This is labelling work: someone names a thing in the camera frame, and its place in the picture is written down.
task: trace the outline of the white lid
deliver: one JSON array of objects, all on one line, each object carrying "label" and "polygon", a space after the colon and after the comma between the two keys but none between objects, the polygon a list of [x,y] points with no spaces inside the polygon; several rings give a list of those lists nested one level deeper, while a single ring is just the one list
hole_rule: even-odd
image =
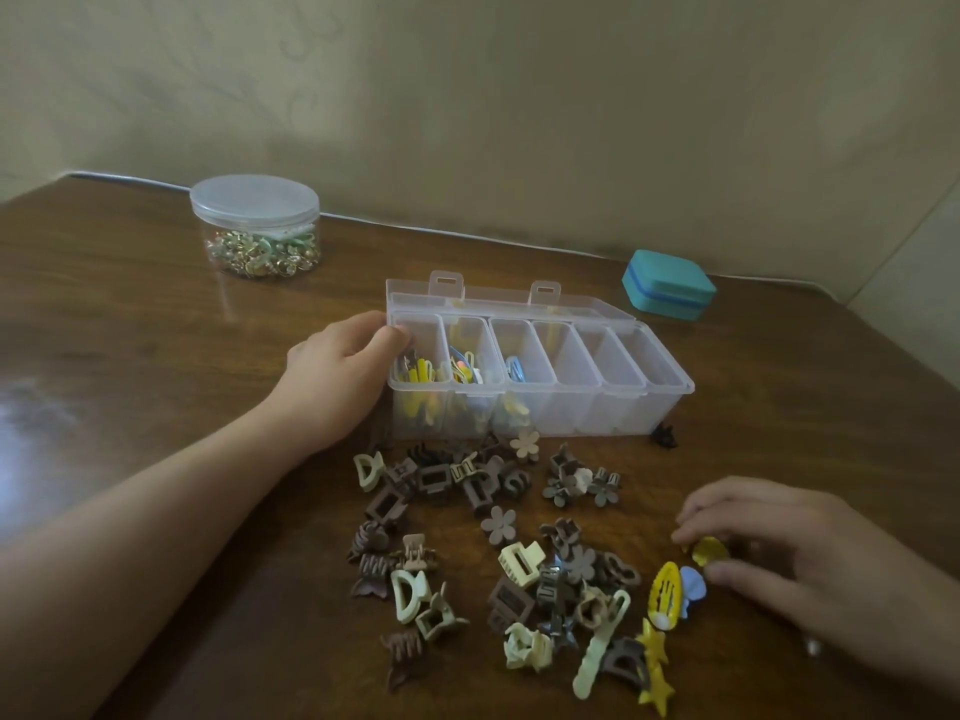
[{"label": "white lid", "polygon": [[267,174],[228,174],[190,190],[193,213],[221,228],[292,228],[320,216],[320,199],[306,184]]}]

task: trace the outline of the white cable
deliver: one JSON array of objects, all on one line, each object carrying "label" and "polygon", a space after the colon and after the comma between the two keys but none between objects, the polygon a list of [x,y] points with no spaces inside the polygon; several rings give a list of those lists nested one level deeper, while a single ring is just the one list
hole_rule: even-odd
[{"label": "white cable", "polygon": [[[154,187],[162,187],[164,189],[172,189],[176,192],[189,192],[190,187],[185,187],[182,184],[171,184],[167,181],[160,181],[158,179],[147,179],[143,176],[130,176],[128,174],[117,174],[117,173],[106,173],[103,171],[86,171],[83,169],[65,171],[60,175],[61,177],[78,177],[84,180],[102,180],[102,181],[126,181],[134,184],[150,184]],[[530,244],[529,242],[512,242],[506,240],[498,240],[493,237],[484,237],[482,235],[470,235],[466,232],[454,232],[449,229],[431,229],[429,227],[416,227],[412,224],[394,224],[392,222],[382,222],[377,221],[376,219],[365,219],[361,216],[348,216],[348,215],[335,215],[332,212],[320,212],[322,217],[330,217],[333,220],[346,220],[348,222],[362,223],[364,225],[376,225],[380,228],[394,228],[394,229],[406,229],[412,230],[414,232],[428,232],[433,235],[448,235],[450,237],[462,237],[466,240],[481,240],[488,243],[498,243],[500,245],[513,245],[518,248],[529,248],[530,250],[541,250],[548,253],[565,253],[567,255],[582,255],[583,257],[593,257],[598,260],[609,260],[610,258],[604,257],[603,255],[597,255],[592,252],[581,252],[576,249],[565,249],[563,247],[549,247],[545,244]],[[787,277],[767,277],[765,275],[727,275],[722,272],[710,272],[708,273],[710,277],[728,277],[734,280],[756,280],[763,283],[779,283],[780,285],[795,285],[799,288],[813,288],[818,290],[821,293],[825,293],[830,296],[835,302],[840,302],[836,295],[834,295],[830,290],[821,285],[820,283],[814,282],[813,280],[794,280]]]}]

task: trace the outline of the blue stripe on box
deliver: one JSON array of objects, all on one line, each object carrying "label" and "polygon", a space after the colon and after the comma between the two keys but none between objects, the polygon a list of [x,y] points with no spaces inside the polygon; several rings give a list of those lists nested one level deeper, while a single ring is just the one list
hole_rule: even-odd
[{"label": "blue stripe on box", "polygon": [[632,265],[627,265],[627,273],[630,274],[630,280],[632,280],[633,285],[637,290],[640,291],[640,294],[645,298],[650,299],[651,301],[660,301],[662,303],[674,303],[675,305],[685,305],[690,308],[705,308],[706,304],[702,300],[690,300],[685,297],[678,297],[677,295],[668,295],[665,292],[654,292],[653,290],[648,290],[643,287],[641,279],[637,277],[637,274],[634,272]]}]

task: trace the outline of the compartment organizer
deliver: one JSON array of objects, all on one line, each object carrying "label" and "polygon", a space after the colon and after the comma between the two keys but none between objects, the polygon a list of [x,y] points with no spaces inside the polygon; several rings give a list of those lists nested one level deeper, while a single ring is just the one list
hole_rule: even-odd
[{"label": "compartment organizer", "polygon": [[[428,282],[388,280],[387,317],[410,330],[416,357],[433,366],[426,380],[411,378],[401,360],[393,365],[401,440],[527,427],[546,437],[646,435],[694,389],[649,326],[598,298],[561,294],[560,283],[465,287],[459,272],[435,270]],[[451,353],[469,353],[481,380],[469,367],[470,378],[458,373]],[[514,358],[522,381],[511,375]]]}]

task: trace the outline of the teal box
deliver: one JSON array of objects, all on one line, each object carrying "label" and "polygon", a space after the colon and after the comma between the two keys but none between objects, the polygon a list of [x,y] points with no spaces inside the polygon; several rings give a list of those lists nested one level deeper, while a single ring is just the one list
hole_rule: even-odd
[{"label": "teal box", "polygon": [[684,321],[700,318],[717,292],[700,265],[649,249],[633,253],[623,287],[637,310]]}]

